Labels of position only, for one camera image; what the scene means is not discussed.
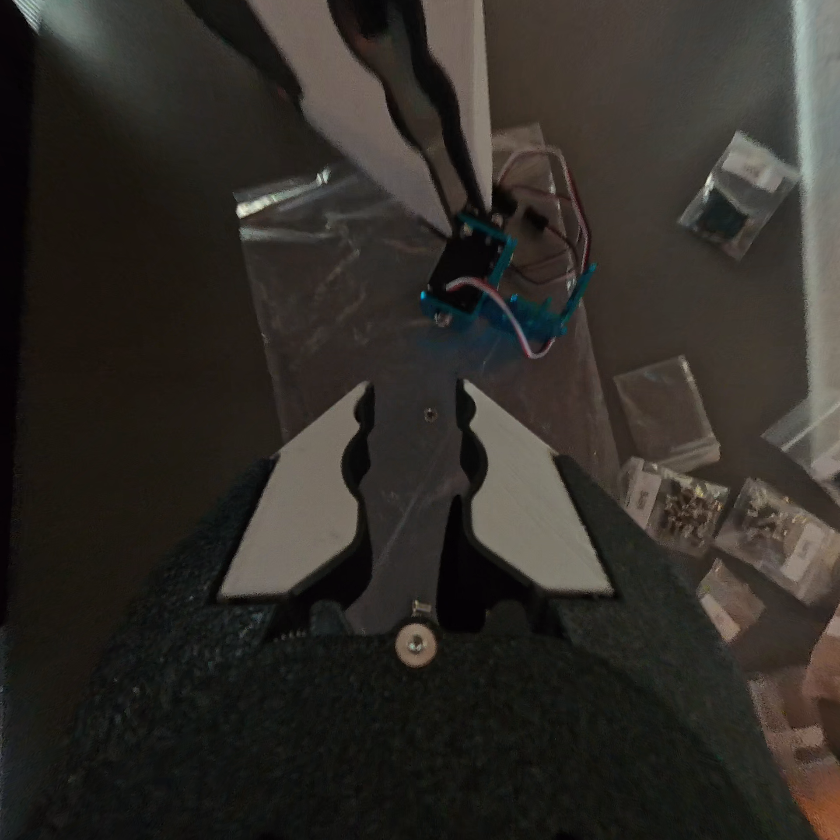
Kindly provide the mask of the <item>scattered small screw bags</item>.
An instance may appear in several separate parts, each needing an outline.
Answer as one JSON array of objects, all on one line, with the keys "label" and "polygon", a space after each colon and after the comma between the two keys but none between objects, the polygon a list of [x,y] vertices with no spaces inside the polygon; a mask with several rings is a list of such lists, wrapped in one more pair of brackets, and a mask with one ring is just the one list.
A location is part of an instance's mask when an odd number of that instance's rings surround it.
[{"label": "scattered small screw bags", "polygon": [[635,455],[624,510],[687,560],[720,640],[748,688],[782,773],[838,770],[838,530],[760,477],[737,491],[697,475],[720,441],[684,355],[614,377]]}]

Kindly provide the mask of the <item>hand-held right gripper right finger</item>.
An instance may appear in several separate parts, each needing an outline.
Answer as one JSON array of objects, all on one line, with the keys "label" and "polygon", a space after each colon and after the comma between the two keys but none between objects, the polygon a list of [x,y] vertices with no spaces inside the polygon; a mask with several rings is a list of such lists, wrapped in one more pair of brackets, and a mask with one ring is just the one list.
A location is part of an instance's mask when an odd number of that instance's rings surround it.
[{"label": "hand-held right gripper right finger", "polygon": [[467,378],[455,384],[455,418],[474,551],[540,595],[614,595],[558,453]]}]

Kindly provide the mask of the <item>white foam sheet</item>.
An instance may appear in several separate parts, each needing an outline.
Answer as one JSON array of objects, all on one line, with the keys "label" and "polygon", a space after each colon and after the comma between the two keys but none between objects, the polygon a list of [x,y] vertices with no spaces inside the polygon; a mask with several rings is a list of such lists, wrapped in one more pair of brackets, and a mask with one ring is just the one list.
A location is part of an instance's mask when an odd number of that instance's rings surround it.
[{"label": "white foam sheet", "polygon": [[838,1],[792,1],[810,391],[838,393]]}]

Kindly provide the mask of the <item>blue bracket with black servo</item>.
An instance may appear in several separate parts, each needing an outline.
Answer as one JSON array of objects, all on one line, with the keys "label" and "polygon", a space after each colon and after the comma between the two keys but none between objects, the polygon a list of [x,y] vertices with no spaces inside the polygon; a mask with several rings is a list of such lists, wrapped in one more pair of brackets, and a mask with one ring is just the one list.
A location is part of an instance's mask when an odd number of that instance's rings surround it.
[{"label": "blue bracket with black servo", "polygon": [[445,241],[421,290],[421,313],[434,325],[457,331],[484,320],[514,340],[525,358],[545,357],[555,340],[567,333],[595,264],[587,261],[548,281],[548,285],[561,284],[567,291],[564,304],[555,310],[550,297],[535,300],[501,288],[510,271],[524,278],[512,265],[518,241],[502,225],[468,213],[460,213],[455,221],[455,234]]}]

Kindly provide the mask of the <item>large clear plastic bag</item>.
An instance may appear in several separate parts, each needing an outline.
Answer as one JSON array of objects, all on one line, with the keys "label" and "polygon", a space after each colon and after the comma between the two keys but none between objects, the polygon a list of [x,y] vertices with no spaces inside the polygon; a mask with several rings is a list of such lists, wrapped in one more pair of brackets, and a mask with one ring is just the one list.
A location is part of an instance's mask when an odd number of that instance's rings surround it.
[{"label": "large clear plastic bag", "polygon": [[457,378],[614,493],[618,455],[582,304],[551,351],[527,360],[485,320],[458,331],[422,314],[444,241],[352,165],[235,195],[282,441],[360,383],[374,387],[361,481],[372,578],[347,610],[354,630],[388,631],[414,600],[434,603],[451,500],[467,485]]}]

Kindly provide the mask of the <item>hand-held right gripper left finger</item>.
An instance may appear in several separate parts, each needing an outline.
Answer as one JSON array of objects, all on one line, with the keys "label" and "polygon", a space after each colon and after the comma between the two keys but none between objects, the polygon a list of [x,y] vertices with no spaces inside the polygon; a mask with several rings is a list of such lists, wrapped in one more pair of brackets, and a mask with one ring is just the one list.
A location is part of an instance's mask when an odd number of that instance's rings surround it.
[{"label": "hand-held right gripper left finger", "polygon": [[300,598],[360,547],[372,413],[361,381],[278,450],[217,600]]}]

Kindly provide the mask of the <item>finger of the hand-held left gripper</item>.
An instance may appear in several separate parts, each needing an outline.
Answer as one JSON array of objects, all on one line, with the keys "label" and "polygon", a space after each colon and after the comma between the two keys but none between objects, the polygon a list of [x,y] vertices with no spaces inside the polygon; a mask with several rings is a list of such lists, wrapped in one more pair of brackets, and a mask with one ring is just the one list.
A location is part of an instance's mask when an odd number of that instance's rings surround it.
[{"label": "finger of the hand-held left gripper", "polygon": [[438,233],[451,233],[460,177],[444,118],[414,65],[427,51],[400,1],[251,1],[300,87],[305,121],[375,185]]},{"label": "finger of the hand-held left gripper", "polygon": [[481,1],[411,1],[418,148],[447,215],[487,217],[492,198],[488,63]]}]

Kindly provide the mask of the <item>small bag of black parts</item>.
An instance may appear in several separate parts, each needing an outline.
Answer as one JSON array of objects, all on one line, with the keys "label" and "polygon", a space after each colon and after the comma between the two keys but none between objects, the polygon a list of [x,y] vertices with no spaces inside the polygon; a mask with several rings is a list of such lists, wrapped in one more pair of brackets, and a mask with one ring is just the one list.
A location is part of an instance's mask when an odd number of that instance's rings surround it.
[{"label": "small bag of black parts", "polygon": [[677,224],[741,260],[801,173],[744,131],[735,131]]}]

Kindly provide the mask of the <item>grey desk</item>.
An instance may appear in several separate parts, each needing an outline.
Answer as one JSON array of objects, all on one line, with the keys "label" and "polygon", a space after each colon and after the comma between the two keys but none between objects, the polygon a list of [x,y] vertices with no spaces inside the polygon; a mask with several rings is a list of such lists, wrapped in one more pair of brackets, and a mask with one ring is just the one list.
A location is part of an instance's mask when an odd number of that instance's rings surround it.
[{"label": "grey desk", "polygon": [[[588,324],[612,375],[682,353],[738,488],[761,477],[838,527],[761,440],[838,325],[790,197],[742,261],[677,215],[735,130],[805,138],[804,1],[487,1],[495,127],[540,121],[592,225]],[[330,157],[181,1],[44,1],[37,34],[1,837],[45,785],[92,663],[151,564],[280,425],[234,190]]]}]

